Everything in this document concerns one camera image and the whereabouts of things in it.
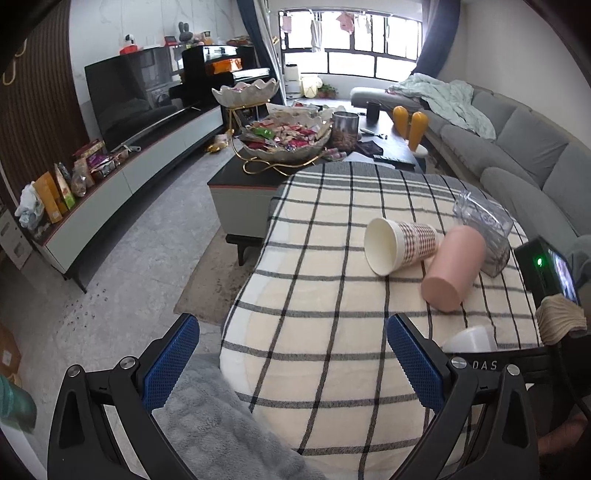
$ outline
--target metal canister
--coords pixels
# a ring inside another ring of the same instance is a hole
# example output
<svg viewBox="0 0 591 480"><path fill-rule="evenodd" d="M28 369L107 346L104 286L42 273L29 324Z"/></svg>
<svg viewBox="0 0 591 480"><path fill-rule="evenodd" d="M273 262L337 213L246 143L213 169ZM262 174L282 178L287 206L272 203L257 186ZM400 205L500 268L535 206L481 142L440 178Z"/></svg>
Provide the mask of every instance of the metal canister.
<svg viewBox="0 0 591 480"><path fill-rule="evenodd" d="M330 146L341 152L351 153L359 135L359 115L350 112L333 113L333 132Z"/></svg>

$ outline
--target patterned paper cup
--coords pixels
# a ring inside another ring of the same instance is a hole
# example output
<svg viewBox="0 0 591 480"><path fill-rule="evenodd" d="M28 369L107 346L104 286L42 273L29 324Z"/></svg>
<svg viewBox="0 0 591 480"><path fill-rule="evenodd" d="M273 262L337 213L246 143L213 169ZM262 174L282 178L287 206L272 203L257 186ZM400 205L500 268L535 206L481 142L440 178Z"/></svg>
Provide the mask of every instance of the patterned paper cup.
<svg viewBox="0 0 591 480"><path fill-rule="evenodd" d="M363 246L371 269L380 276L431 257L440 235L425 223L394 222L374 218L365 230Z"/></svg>

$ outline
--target black tv screen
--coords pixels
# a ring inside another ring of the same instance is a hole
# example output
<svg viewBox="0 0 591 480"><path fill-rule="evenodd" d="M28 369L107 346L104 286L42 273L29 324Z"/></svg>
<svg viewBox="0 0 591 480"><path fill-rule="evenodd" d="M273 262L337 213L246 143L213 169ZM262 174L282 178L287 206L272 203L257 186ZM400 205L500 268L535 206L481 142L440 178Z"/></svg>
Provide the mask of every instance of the black tv screen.
<svg viewBox="0 0 591 480"><path fill-rule="evenodd" d="M92 108L108 150L190 106L169 93L181 83L183 50L151 48L85 67Z"/></svg>

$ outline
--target tiled floor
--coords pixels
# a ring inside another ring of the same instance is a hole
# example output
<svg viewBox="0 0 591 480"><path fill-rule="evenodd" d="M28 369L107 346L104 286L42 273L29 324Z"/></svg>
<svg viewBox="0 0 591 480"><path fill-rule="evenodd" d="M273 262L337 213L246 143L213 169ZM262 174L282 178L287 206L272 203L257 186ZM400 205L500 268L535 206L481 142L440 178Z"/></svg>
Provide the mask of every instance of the tiled floor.
<svg viewBox="0 0 591 480"><path fill-rule="evenodd" d="M37 404L33 448L43 464L66 368L112 368L176 320L173 307L219 227L207 181L231 156L228 148L189 158L135 202L83 268L86 295L36 253L21 272L8 260L0 266L0 321L22 353L19 374ZM201 322L201 332L198 351L219 351L219 328ZM109 417L120 436L116 414Z"/></svg>

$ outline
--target orange box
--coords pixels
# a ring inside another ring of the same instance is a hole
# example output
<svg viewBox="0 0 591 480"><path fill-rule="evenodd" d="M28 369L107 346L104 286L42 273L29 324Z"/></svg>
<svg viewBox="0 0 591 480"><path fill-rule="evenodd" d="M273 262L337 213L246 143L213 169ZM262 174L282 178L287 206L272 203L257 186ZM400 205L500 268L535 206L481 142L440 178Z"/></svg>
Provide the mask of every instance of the orange box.
<svg viewBox="0 0 591 480"><path fill-rule="evenodd" d="M238 70L242 70L242 59L220 60L213 63L212 66L214 75L225 72L237 72Z"/></svg>
<svg viewBox="0 0 591 480"><path fill-rule="evenodd" d="M45 211L47 212L51 223L57 223L61 221L63 217L61 216L60 209L57 207L57 203L54 200L51 189L49 188L47 180L44 178L44 176L39 177L37 181L33 183L33 186L35 187L35 190L39 194L39 198L45 206Z"/></svg>
<svg viewBox="0 0 591 480"><path fill-rule="evenodd" d="M0 374L6 378L18 372L21 353L12 332L0 323Z"/></svg>

